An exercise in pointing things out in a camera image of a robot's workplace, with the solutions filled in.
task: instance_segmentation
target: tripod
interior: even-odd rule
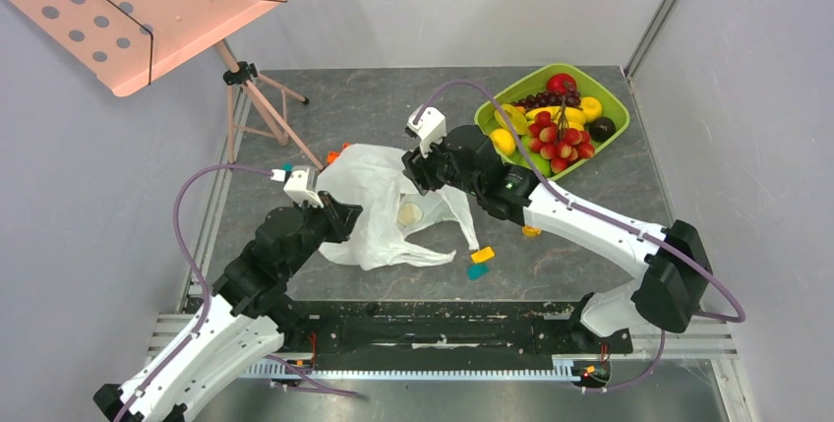
[[[227,133],[227,142],[228,142],[228,149],[229,149],[229,162],[235,162],[235,150],[234,150],[234,135],[236,130],[242,130],[244,132],[249,132],[252,134],[263,135],[265,137],[270,137],[278,140],[278,142],[285,146],[289,143],[287,137],[292,139],[295,142],[295,145],[298,146],[299,149],[316,165],[319,170],[325,169],[325,166],[319,161],[318,158],[313,154],[312,151],[304,144],[300,137],[290,128],[289,124],[287,123],[287,96],[290,95],[295,97],[296,99],[300,100],[303,104],[309,104],[310,99],[307,97],[299,94],[298,92],[291,90],[290,88],[282,85],[281,83],[269,78],[263,74],[258,73],[255,69],[255,65],[252,63],[247,63],[245,61],[238,61],[237,58],[232,54],[231,49],[229,49],[228,43],[226,40],[223,39],[218,43],[214,44],[214,49],[217,50],[219,53],[220,58],[223,60],[223,63],[229,69],[229,71],[223,74],[223,80],[226,82],[226,111],[228,113],[228,133]],[[275,107],[267,100],[261,90],[255,86],[252,79],[258,78],[263,80],[264,83],[280,90],[281,92],[281,104],[282,104],[282,114],[279,114]],[[242,90],[243,93],[252,100],[252,104],[255,105],[255,108],[258,110],[258,113],[261,114],[261,117],[264,118],[264,121],[267,123],[269,127],[269,132],[265,132],[263,130],[253,129],[251,127],[247,127],[245,125],[238,125],[234,122],[234,94],[236,90]]]

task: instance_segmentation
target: gray wall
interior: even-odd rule
[[[0,420],[101,420],[93,393],[142,367],[178,298],[171,206],[216,161],[222,65],[203,54],[117,98],[6,0],[0,40]]]
[[[834,413],[815,386],[834,370],[832,9],[682,0],[635,80],[675,212],[749,313],[734,337],[765,420]]]
[[[660,0],[291,0],[231,37],[271,69],[622,65]]]

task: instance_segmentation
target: white plastic bag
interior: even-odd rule
[[[403,176],[405,151],[371,145],[351,145],[319,176],[318,189],[329,191],[346,204],[362,206],[350,240],[324,243],[319,248],[328,260],[341,265],[359,265],[372,270],[407,263],[430,267],[448,263],[454,252],[438,253],[405,241],[405,237],[432,224],[454,220],[471,250],[478,239],[462,191],[444,187],[426,196]]]

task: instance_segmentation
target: green fruit bowl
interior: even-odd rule
[[[614,95],[611,94],[610,91],[606,90],[604,86],[577,69],[575,66],[564,63],[556,63],[545,66],[544,68],[530,73],[507,89],[499,92],[496,95],[496,99],[499,103],[506,104],[527,97],[530,94],[541,92],[545,89],[545,84],[547,84],[550,77],[558,73],[567,73],[571,75],[576,80],[577,87],[579,92],[582,93],[582,96],[590,95],[599,99],[602,103],[602,115],[614,121],[614,125],[617,127],[617,132],[615,132],[610,139],[603,143],[591,141],[591,145],[593,145],[596,152],[599,153],[605,147],[610,145],[611,142],[613,142],[617,137],[619,137],[626,127],[628,127],[628,123],[631,121],[631,116],[628,115],[626,107],[622,102],[620,102],[619,99],[614,97]],[[487,135],[490,135],[490,132],[495,129],[501,128],[498,122],[496,122],[494,114],[495,107],[489,101],[480,106],[475,112],[475,124]],[[506,156],[500,151],[498,151],[498,154],[501,155],[504,162],[529,167],[527,162],[524,161],[524,158],[521,156],[521,153],[518,152],[517,148],[516,151],[510,156]],[[579,166],[585,164],[585,162],[589,160],[593,160],[593,158],[581,159],[561,173],[548,175],[548,178],[553,180],[559,179]]]

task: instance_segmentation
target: floor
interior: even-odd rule
[[[268,72],[279,82],[311,99],[293,102],[289,119],[321,159],[345,142],[401,149],[414,142],[403,133],[406,118],[438,85],[457,78],[474,80],[498,92],[535,67],[317,70]],[[614,211],[668,223],[669,213],[639,115],[628,86],[616,67],[582,68],[604,84],[631,114],[628,129],[593,161],[560,184],[573,193]],[[279,93],[262,86],[279,103]],[[437,107],[447,126],[472,122],[483,102],[467,88],[448,90]],[[250,127],[264,129],[253,109]],[[245,134],[237,162],[263,168],[304,164],[297,147],[280,147],[274,139]],[[263,178],[235,173],[229,186],[208,268],[209,282],[252,239],[266,213],[287,205],[279,187]],[[497,256],[490,272],[470,281],[466,242],[454,223],[441,223],[409,239],[433,250],[455,250],[452,263],[417,269],[408,265],[362,271],[315,255],[289,282],[289,295],[299,300],[576,300],[590,291],[611,289],[627,275],[602,258],[557,236],[525,238],[518,226],[472,209],[482,246]],[[627,381],[645,368],[642,361],[614,363],[612,383]],[[334,384],[363,395],[345,399],[317,394],[283,393],[258,382],[238,380],[215,397],[198,418],[201,422],[247,420],[434,422],[479,420],[525,422],[617,419],[622,421],[728,420],[707,360],[664,361],[653,377],[631,390],[602,396],[580,396],[558,383],[532,382],[373,382]]]
[[[412,149],[404,125],[408,114],[445,81],[465,78],[498,92],[535,67],[416,68],[374,70],[273,71],[269,76],[311,99],[308,106],[293,102],[289,119],[311,150],[324,159],[345,142],[370,143]],[[639,116],[620,69],[585,67],[627,107],[632,121],[627,130],[564,179],[560,185],[585,199],[643,220],[669,223],[661,185]],[[262,86],[280,104],[277,90]],[[466,87],[447,90],[437,107],[447,117],[447,127],[472,123],[475,109],[484,101]],[[265,129],[252,109],[247,125]],[[280,147],[274,139],[244,134],[237,156],[239,164],[280,168],[284,163],[307,163],[293,144]],[[252,239],[268,211],[289,204],[289,199],[260,176],[235,173],[217,233],[208,269],[213,282],[226,263]],[[409,240],[439,252],[456,251],[454,261],[432,268],[408,265],[362,271],[341,266],[314,255],[289,282],[295,299],[483,299],[577,300],[591,291],[609,290],[628,276],[601,257],[558,236],[525,238],[520,227],[489,217],[472,208],[475,229],[482,246],[492,246],[496,257],[490,272],[470,281],[471,266],[466,242],[453,222],[434,225]]]

